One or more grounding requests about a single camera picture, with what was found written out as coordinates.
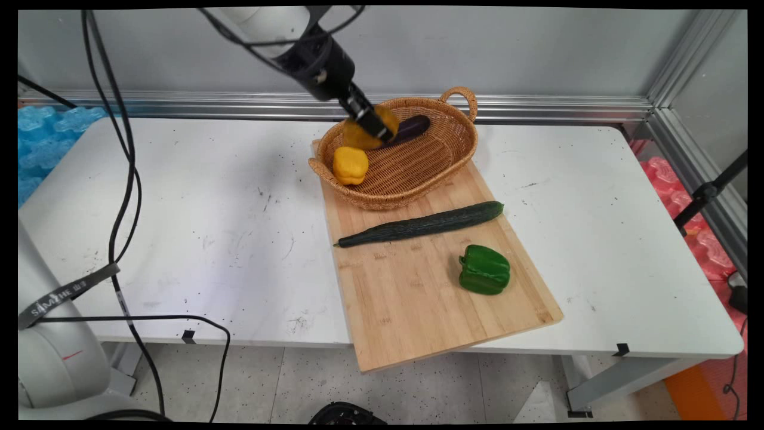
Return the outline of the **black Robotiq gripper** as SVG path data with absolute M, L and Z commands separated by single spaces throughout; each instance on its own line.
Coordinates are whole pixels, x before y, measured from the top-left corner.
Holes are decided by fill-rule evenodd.
M 276 57 L 276 64 L 317 100 L 339 100 L 347 112 L 344 125 L 351 126 L 351 130 L 382 143 L 395 137 L 393 126 L 384 122 L 374 104 L 352 82 L 352 58 L 321 27 L 309 28 L 297 43 Z

